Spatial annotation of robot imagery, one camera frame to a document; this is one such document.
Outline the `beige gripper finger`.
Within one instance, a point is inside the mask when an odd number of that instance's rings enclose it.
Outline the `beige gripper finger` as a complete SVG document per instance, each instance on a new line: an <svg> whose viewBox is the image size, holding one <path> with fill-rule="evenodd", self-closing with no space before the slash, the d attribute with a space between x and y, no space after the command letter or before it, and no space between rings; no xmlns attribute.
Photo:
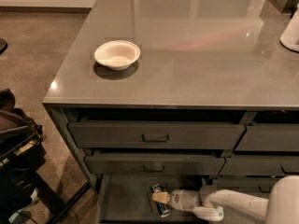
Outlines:
<svg viewBox="0 0 299 224"><path fill-rule="evenodd" d="M169 203L171 197L167 192L156 192L152 194L151 199L156 203Z"/></svg>

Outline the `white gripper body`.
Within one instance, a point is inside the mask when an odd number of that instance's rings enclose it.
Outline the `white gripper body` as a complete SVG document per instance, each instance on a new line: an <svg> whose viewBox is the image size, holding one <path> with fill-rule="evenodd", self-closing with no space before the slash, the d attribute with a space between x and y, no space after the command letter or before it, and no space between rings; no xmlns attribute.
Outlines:
<svg viewBox="0 0 299 224"><path fill-rule="evenodd" d="M179 211L192 211L201 205L199 192L195 190L175 189L170 193L169 204Z"/></svg>

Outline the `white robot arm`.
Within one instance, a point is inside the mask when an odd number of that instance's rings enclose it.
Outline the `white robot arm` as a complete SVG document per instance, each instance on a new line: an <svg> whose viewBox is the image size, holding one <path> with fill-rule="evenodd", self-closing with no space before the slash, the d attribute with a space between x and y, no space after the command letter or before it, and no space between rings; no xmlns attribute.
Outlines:
<svg viewBox="0 0 299 224"><path fill-rule="evenodd" d="M282 111L299 106L298 13L290 18L268 5L262 16L270 23L270 30L281 28L280 40L274 53L261 71L246 73L247 83L237 92L230 86L212 92L206 101L216 107L278 108ZM287 175L271 189L267 199L249 194L204 185L197 191L176 189L170 193L152 195L156 203L168 204L179 211L197 217L220 221L225 208L251 218L261 224L299 224L299 176Z"/></svg>

